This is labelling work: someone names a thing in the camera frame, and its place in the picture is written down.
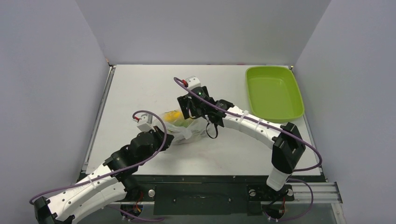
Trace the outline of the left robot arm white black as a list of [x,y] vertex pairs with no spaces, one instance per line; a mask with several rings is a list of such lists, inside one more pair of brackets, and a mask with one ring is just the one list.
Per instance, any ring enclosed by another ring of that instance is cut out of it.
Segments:
[[173,139],[158,127],[139,133],[72,188],[36,199],[36,220],[40,224],[76,224],[112,202],[135,200],[140,187],[133,173],[154,153],[169,148]]

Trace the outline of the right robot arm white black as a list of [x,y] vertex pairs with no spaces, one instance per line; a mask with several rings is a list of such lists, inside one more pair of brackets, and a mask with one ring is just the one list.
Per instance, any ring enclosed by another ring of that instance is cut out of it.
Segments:
[[240,131],[272,150],[272,170],[264,185],[264,195],[276,199],[282,193],[287,179],[294,172],[306,146],[300,142],[300,132],[296,125],[286,125],[264,121],[243,111],[231,102],[215,101],[207,88],[196,87],[192,93],[178,97],[178,103],[185,118],[203,118],[215,127],[225,127]]

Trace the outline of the clear plastic bag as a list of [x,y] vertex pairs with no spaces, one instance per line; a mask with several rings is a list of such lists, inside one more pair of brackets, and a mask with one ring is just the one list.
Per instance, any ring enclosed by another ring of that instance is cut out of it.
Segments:
[[173,123],[168,123],[163,119],[162,113],[160,118],[164,122],[167,133],[173,135],[174,139],[172,141],[172,145],[181,145],[187,143],[193,143],[203,139],[206,136],[205,132],[205,122],[203,120],[194,119],[193,123],[190,126],[180,127],[174,126]]

